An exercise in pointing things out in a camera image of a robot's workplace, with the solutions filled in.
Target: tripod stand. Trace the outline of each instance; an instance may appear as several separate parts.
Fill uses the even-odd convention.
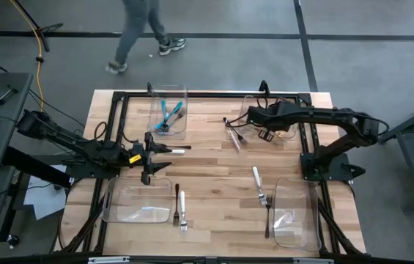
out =
[[[26,11],[26,9],[24,9],[23,5],[19,2],[19,0],[13,0],[18,6],[19,8],[21,8],[21,10],[23,10],[24,14],[26,14],[26,16],[29,18],[29,20],[34,24],[34,26],[36,27],[36,33],[37,35],[40,37],[42,44],[44,45],[44,49],[45,51],[49,52],[51,51],[50,48],[48,47],[48,43],[47,40],[45,39],[45,32],[49,32],[50,30],[55,30],[58,29],[59,27],[63,26],[63,23],[56,23],[54,25],[50,25],[50,26],[44,26],[44,27],[40,27],[36,21],[32,18],[32,16]]]

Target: paper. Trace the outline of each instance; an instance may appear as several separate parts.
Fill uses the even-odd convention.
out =
[[[58,169],[61,172],[65,172],[66,166],[62,165],[53,165],[55,169]],[[47,186],[49,182],[39,179],[38,177],[31,176],[29,179],[28,188],[35,186]],[[26,196],[24,197],[25,205],[34,206],[34,214],[36,220],[39,220],[45,216],[48,216],[52,213],[57,212],[65,207],[66,203],[66,194],[65,189],[60,188],[56,190],[53,187],[53,184],[50,184],[44,188],[32,188],[26,191]]]

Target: robotic arm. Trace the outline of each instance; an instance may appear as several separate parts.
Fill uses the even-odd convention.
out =
[[[47,139],[75,151],[81,157],[73,166],[84,166],[87,172],[81,177],[106,178],[114,175],[120,167],[143,166],[141,182],[149,185],[149,175],[171,165],[171,162],[151,162],[150,153],[170,153],[164,144],[153,142],[151,133],[145,133],[145,148],[138,140],[133,147],[126,150],[121,144],[112,141],[85,139],[71,131],[58,126],[46,113],[24,110],[24,116],[16,125],[18,132],[33,139]]]
[[[365,170],[348,164],[344,154],[354,147],[367,147],[377,143],[379,120],[352,109],[319,109],[297,106],[280,100],[269,107],[249,106],[248,123],[262,126],[261,139],[271,141],[270,132],[288,131],[297,122],[337,125],[347,134],[328,146],[319,146],[314,153],[302,153],[301,165],[306,180],[351,180]]]

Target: yellow cable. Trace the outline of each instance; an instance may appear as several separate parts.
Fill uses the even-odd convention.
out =
[[[13,4],[15,6],[16,10],[21,14],[21,16],[24,18],[24,20],[26,20],[28,25],[31,27],[32,32],[34,32],[34,36],[36,36],[37,44],[39,46],[39,56],[38,56],[38,58],[42,59],[42,46],[40,45],[40,39],[39,39],[39,36],[37,36],[36,30],[32,26],[29,19],[24,15],[23,11],[21,11],[21,8],[19,8],[18,5],[16,5],[16,3],[13,0],[10,0],[10,2],[11,2],[11,4]],[[37,87],[39,87],[39,93],[40,93],[40,99],[41,99],[40,100],[40,111],[44,111],[44,95],[42,93],[42,87],[40,86],[40,67],[41,67],[41,64],[42,64],[42,62],[37,61]]]

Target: gray pants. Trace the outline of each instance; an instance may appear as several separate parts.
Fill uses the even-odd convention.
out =
[[[116,52],[118,63],[125,63],[128,52],[138,37],[143,34],[147,22],[160,44],[169,43],[159,18],[159,0],[122,0],[122,2],[125,6],[125,25]]]

